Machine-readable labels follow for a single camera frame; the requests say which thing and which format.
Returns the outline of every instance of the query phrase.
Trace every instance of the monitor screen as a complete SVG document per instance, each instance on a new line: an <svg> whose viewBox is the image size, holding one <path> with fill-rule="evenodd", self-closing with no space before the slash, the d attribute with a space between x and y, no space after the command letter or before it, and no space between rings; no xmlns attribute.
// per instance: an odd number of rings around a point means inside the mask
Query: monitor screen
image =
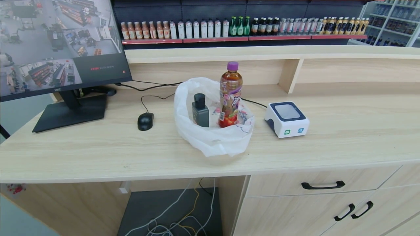
<svg viewBox="0 0 420 236"><path fill-rule="evenodd" d="M0 101L131 80L109 0L0 1Z"/></svg>

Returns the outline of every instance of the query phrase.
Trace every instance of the hikvision logo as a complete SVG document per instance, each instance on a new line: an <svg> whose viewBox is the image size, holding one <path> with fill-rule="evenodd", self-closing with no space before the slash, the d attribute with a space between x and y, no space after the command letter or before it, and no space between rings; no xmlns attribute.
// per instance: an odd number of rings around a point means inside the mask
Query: hikvision logo
<svg viewBox="0 0 420 236"><path fill-rule="evenodd" d="M91 71L98 71L98 70L103 70L103 69L111 69L114 68L115 66L101 66L101 67L93 67L90 68Z"/></svg>

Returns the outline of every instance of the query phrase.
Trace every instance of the black handle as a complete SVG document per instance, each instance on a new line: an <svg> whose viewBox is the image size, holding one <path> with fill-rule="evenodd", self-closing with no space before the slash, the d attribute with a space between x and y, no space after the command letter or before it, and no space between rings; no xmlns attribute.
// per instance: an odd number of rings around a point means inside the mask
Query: black handle
<svg viewBox="0 0 420 236"><path fill-rule="evenodd" d="M304 182L304 183L301 183L302 184L302 187L304 188L304 189L339 189L339 188L342 188L342 187L344 187L344 185L346 185L343 181L337 181L336 182L336 184L337 184L337 186L331 186L331 187L320 187L320 188L317 188L317 187L312 187L312 186L310 186L309 185L309 183L307 183L307 182Z"/></svg>
<svg viewBox="0 0 420 236"><path fill-rule="evenodd" d="M359 218L359 217L361 217L362 215L364 215L366 212L368 212L372 207L373 207L373 202L371 202L371 201L368 201L367 203L367 209L366 209L366 211L364 211L362 214L360 214L360 215L356 215L356 214L352 214L352 218L353 219L357 219L357 218Z"/></svg>
<svg viewBox="0 0 420 236"><path fill-rule="evenodd" d="M350 208L350 211L347 212L347 214L345 214L342 218L340 218L338 216L334 216L334 219L336 221L340 221L340 220L344 219L346 216L348 216L356 208L356 206L353 203L350 203L349 208Z"/></svg>

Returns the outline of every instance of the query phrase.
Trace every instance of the monitor stand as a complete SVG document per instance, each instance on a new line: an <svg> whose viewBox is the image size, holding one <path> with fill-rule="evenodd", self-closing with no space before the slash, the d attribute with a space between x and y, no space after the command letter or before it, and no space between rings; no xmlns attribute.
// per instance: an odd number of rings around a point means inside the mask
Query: monitor stand
<svg viewBox="0 0 420 236"><path fill-rule="evenodd" d="M60 92L64 102L49 104L32 130L34 133L104 118L107 95L77 99L72 90Z"/></svg>

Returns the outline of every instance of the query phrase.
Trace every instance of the black mouse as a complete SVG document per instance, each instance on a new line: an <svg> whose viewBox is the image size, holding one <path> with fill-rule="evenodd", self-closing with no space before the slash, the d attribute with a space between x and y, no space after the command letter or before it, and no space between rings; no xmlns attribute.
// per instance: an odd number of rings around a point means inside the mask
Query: black mouse
<svg viewBox="0 0 420 236"><path fill-rule="evenodd" d="M137 119L137 128L141 131L149 130L153 126L155 115L151 112L143 113Z"/></svg>

